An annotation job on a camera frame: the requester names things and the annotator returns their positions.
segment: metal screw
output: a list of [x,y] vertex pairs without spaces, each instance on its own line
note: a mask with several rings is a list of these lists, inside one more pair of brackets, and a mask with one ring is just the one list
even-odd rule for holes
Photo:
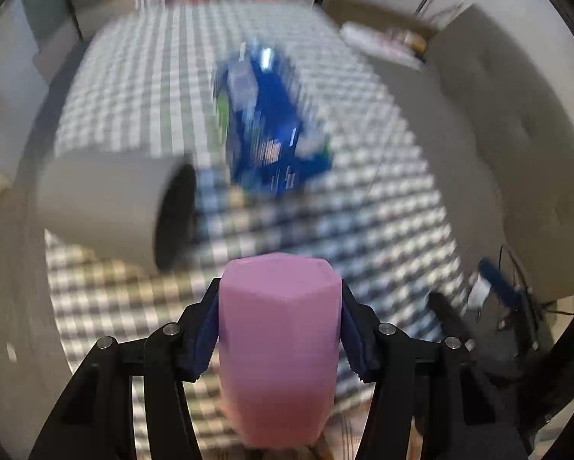
[[180,327],[177,323],[168,323],[165,327],[163,327],[163,333],[165,335],[176,335],[178,332],[180,332]]
[[111,345],[112,345],[112,337],[108,337],[107,335],[100,337],[97,341],[97,347],[101,350],[109,348]]
[[452,350],[456,350],[456,349],[460,348],[462,345],[462,343],[459,341],[459,339],[457,337],[453,337],[453,336],[447,337],[444,340],[444,343],[448,347],[450,347]]
[[390,323],[381,323],[380,325],[378,325],[378,330],[380,331],[381,334],[393,335],[395,334],[397,328],[395,328],[395,325]]

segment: floor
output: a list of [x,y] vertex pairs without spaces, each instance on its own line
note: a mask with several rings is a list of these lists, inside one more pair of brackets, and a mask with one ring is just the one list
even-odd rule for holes
[[46,278],[44,232],[33,206],[36,174],[50,154],[67,88],[86,46],[75,48],[51,85],[13,188],[0,192],[0,443],[27,459],[71,377]]

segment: gray sofa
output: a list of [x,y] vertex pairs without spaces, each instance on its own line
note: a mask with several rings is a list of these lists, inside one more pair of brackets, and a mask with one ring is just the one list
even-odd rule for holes
[[476,6],[432,37],[426,60],[417,72],[369,58],[426,153],[464,271],[507,243],[538,300],[573,295],[574,128],[552,88]]

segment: pink bottle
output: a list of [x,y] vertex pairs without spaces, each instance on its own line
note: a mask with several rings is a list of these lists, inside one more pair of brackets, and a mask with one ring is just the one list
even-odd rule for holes
[[334,404],[342,281],[324,259],[230,261],[219,287],[222,406],[251,448],[315,443]]

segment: gray cylinder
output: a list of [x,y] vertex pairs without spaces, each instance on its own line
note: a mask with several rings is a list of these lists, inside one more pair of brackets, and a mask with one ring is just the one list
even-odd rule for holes
[[46,165],[36,203],[62,240],[156,273],[173,267],[189,239],[195,193],[189,158],[84,149]]

